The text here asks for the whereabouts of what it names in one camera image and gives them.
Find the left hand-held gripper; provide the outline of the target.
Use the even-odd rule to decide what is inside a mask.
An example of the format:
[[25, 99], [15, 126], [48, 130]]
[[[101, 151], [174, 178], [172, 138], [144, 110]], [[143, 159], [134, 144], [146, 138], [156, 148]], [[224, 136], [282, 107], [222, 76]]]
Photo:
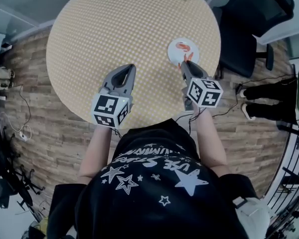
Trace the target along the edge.
[[134, 64], [122, 65], [106, 75], [91, 106], [93, 123], [120, 129], [132, 107], [132, 91], [136, 77]]

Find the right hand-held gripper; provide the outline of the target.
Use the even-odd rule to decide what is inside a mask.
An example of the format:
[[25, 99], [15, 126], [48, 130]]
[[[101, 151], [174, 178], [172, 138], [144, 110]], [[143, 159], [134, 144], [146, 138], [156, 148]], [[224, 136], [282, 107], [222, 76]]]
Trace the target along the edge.
[[185, 108], [190, 109], [192, 104], [198, 108], [216, 108], [223, 95], [219, 82], [207, 77], [207, 72], [190, 60], [183, 61], [180, 69], [184, 81], [190, 80], [189, 72], [193, 77], [182, 89]]

